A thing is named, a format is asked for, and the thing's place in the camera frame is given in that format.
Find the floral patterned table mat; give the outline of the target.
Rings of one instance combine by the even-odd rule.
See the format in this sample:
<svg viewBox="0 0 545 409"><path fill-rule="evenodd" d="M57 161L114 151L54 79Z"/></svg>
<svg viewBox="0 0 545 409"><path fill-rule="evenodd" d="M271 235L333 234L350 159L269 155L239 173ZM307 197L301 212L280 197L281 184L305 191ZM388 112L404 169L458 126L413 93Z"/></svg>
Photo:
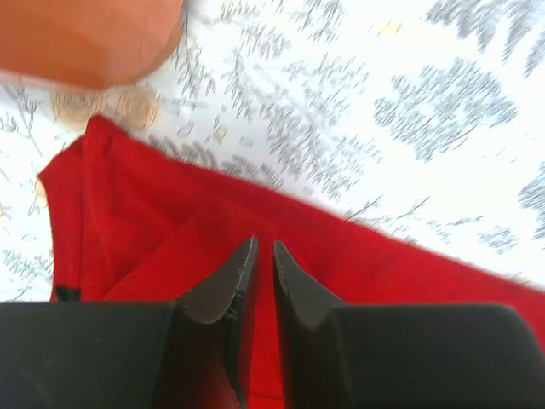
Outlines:
<svg viewBox="0 0 545 409"><path fill-rule="evenodd" d="M172 158L544 286L541 1L187 1L153 73L1 83L1 298L49 296L38 172L101 113Z"/></svg>

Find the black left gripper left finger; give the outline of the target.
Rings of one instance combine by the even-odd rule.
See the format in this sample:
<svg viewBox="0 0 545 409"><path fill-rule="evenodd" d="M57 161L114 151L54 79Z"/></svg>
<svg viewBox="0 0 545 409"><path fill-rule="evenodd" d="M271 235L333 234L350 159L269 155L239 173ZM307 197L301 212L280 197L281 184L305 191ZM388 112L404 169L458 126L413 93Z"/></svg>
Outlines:
<svg viewBox="0 0 545 409"><path fill-rule="evenodd" d="M169 302L1 307L4 408L245 408L258 241Z"/></svg>

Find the red t shirt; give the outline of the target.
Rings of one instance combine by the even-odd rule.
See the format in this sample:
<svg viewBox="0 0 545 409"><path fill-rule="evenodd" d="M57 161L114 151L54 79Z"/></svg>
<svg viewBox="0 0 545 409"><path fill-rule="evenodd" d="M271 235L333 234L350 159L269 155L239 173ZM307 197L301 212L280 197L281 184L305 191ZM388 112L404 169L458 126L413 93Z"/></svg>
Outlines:
<svg viewBox="0 0 545 409"><path fill-rule="evenodd" d="M250 381L254 408L280 408L273 244L349 302L500 302L544 337L541 291L408 245L265 187L166 157L95 116L40 173L54 286L84 301L169 301L258 239Z"/></svg>

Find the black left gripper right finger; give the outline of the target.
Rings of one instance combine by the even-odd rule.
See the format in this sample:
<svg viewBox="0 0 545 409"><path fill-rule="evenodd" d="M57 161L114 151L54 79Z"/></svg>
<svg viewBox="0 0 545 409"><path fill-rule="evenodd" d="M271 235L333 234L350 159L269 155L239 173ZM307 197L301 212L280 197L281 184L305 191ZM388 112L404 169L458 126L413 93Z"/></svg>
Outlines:
<svg viewBox="0 0 545 409"><path fill-rule="evenodd" d="M351 304L273 247L288 408L541 408L544 356L494 303Z"/></svg>

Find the orange plastic basin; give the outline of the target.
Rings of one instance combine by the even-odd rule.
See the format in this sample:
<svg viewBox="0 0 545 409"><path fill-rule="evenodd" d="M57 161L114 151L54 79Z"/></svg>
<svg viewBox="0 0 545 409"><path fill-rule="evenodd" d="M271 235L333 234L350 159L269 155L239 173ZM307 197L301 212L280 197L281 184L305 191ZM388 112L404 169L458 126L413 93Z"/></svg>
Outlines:
<svg viewBox="0 0 545 409"><path fill-rule="evenodd" d="M106 89L159 68L181 40L182 3L3 1L1 79Z"/></svg>

